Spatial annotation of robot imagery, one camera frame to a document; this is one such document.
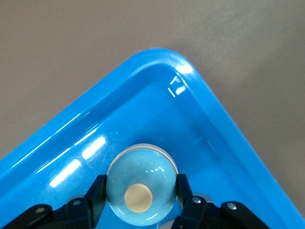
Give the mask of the blue plastic tray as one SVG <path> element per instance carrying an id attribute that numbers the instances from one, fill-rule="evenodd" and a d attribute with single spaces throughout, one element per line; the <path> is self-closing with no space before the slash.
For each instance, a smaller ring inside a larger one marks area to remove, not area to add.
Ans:
<path id="1" fill-rule="evenodd" d="M 246 205 L 271 229 L 305 229 L 293 203 L 195 68 L 140 52 L 0 160 L 0 228 L 37 204 L 84 194 L 125 148 L 164 149 L 194 193 Z"/>

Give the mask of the light blue call bell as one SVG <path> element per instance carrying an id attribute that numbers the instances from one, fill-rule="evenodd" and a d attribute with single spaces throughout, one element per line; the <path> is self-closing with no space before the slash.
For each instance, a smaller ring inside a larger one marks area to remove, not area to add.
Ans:
<path id="1" fill-rule="evenodd" d="M 133 226 L 162 221 L 176 202 L 178 173 L 173 158 L 157 146 L 126 148 L 107 171 L 106 197 L 112 211 Z"/>

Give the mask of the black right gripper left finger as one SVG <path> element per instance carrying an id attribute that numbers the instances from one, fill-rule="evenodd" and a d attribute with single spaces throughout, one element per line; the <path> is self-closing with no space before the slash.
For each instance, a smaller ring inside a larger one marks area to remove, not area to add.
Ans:
<path id="1" fill-rule="evenodd" d="M 95 229 L 106 205 L 106 175 L 98 175 L 84 196 L 74 197 L 53 210 L 30 207 L 1 229 Z"/>

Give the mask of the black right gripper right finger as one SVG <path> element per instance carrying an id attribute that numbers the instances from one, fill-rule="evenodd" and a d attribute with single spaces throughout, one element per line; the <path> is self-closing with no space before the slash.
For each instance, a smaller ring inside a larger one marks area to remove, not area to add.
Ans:
<path id="1" fill-rule="evenodd" d="M 217 207 L 204 197 L 194 195 L 187 176 L 176 178 L 181 213 L 173 222 L 173 229 L 269 229 L 244 204 L 228 201 Z"/>

